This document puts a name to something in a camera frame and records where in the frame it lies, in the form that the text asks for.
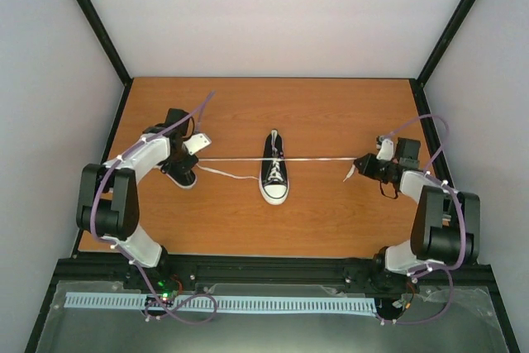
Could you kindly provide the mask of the black corner frame post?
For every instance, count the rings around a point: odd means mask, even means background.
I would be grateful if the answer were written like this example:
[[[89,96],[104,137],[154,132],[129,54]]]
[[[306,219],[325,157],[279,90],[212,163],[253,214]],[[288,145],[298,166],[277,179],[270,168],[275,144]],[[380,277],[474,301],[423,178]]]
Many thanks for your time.
[[[106,54],[111,66],[117,74],[120,82],[124,87],[132,82],[132,77],[129,75],[126,66],[124,65],[121,56],[118,54],[117,48],[112,42],[110,35],[100,18],[96,7],[92,0],[75,0],[79,5],[86,21],[90,25],[95,34],[103,52]]]
[[[458,30],[462,26],[465,18],[477,0],[459,0],[437,43],[434,45],[430,55],[427,58],[420,74],[417,77],[417,83],[421,88],[425,88],[428,80],[433,75],[437,65],[440,63],[443,55],[446,53],[450,43],[455,38]]]

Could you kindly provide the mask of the black right corner frame post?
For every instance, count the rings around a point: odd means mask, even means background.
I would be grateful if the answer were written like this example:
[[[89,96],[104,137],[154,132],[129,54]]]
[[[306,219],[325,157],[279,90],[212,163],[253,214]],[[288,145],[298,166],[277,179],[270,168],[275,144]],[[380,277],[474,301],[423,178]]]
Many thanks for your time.
[[[440,63],[443,55],[446,53],[450,43],[455,38],[458,30],[462,26],[465,18],[477,0],[459,0],[437,43],[434,45],[430,55],[427,58],[420,74],[417,77],[417,83],[421,88],[425,88],[428,80],[433,75],[437,65]]]

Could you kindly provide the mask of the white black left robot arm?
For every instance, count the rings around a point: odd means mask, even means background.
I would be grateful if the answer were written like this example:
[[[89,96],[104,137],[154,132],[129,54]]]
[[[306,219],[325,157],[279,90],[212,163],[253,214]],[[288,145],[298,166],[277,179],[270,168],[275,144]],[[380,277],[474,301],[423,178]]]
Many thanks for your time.
[[[143,267],[142,277],[154,289],[170,283],[172,269],[162,261],[164,247],[140,224],[137,185],[153,169],[180,188],[196,184],[198,157],[188,148],[194,127],[191,113],[170,108],[164,122],[146,128],[134,145],[100,165],[86,165],[81,175],[78,228]]]

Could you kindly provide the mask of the black canvas sneaker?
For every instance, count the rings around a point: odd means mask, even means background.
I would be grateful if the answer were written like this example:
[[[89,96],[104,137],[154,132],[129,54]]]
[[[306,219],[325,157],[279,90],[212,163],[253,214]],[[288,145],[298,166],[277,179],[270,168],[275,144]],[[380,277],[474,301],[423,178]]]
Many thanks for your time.
[[[158,164],[158,169],[178,187],[191,189],[197,181],[196,174],[193,171],[194,165],[195,163],[186,163],[184,161],[165,161]]]
[[[264,143],[259,188],[264,200],[271,205],[281,205],[288,197],[289,181],[283,139],[276,129],[269,133]]]

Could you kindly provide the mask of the white shoelace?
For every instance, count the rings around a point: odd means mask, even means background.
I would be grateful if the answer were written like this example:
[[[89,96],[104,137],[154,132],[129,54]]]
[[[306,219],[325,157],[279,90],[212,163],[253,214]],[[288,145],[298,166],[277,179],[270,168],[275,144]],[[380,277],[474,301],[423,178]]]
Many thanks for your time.
[[[261,160],[263,156],[257,158],[202,158],[203,163],[214,163],[214,162],[256,162],[261,166]],[[298,162],[298,163],[307,163],[307,162],[338,162],[345,161],[350,162],[351,164],[355,160],[355,157],[293,157],[288,158],[284,156],[284,161],[287,162]]]

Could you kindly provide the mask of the black aluminium frame rail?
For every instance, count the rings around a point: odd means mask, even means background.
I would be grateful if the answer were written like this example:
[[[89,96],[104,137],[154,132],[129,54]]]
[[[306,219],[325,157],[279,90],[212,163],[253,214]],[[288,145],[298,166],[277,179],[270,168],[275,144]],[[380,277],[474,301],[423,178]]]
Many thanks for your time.
[[[240,256],[171,255],[170,274],[178,276],[186,289],[196,283],[277,283],[346,285],[369,274],[367,259],[304,259]],[[137,271],[116,254],[80,253],[59,260],[57,279],[133,280]]]

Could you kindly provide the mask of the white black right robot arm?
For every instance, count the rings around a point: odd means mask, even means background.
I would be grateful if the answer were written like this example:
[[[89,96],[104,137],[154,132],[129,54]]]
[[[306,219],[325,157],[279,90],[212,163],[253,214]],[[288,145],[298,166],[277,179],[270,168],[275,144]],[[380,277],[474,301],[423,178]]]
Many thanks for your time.
[[[473,265],[479,257],[479,196],[458,191],[419,169],[420,148],[417,140],[380,137],[376,154],[353,161],[354,171],[378,182],[381,193],[384,185],[391,185],[391,199],[406,196],[417,205],[409,239],[374,256],[378,272],[417,277]]]

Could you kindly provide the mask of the black left corner frame post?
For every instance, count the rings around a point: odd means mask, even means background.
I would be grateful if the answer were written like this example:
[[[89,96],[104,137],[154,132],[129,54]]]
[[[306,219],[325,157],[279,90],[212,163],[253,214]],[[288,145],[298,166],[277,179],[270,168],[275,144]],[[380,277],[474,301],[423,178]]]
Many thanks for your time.
[[[79,5],[86,21],[90,25],[95,34],[103,52],[106,54],[111,66],[117,74],[120,82],[124,87],[132,82],[132,77],[129,75],[126,66],[124,65],[121,56],[118,54],[117,48],[112,42],[110,35],[100,18],[96,7],[92,0],[75,0]]]

